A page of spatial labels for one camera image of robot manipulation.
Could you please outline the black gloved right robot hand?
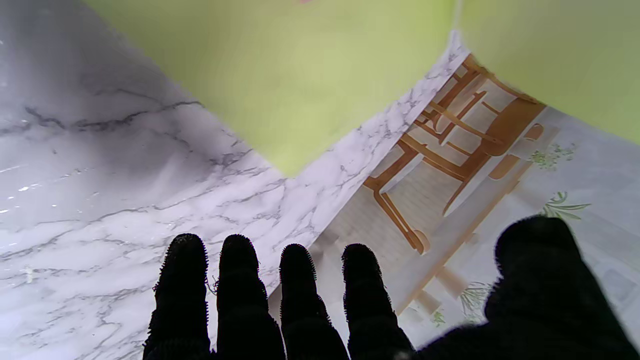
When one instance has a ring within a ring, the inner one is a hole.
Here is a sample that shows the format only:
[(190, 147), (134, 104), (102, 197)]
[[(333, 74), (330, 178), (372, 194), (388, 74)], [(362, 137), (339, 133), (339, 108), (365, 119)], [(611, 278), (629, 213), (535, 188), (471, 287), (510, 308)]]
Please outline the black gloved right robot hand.
[(398, 324), (373, 251), (346, 246), (343, 308), (348, 344), (317, 292), (313, 259), (283, 249), (280, 322), (269, 313), (252, 242), (229, 235), (217, 283), (217, 350), (208, 335), (203, 241), (181, 234), (167, 249), (154, 287), (144, 360), (637, 360), (569, 226), (542, 215), (521, 219), (496, 242), (499, 279), (486, 321), (457, 326), (416, 350)]

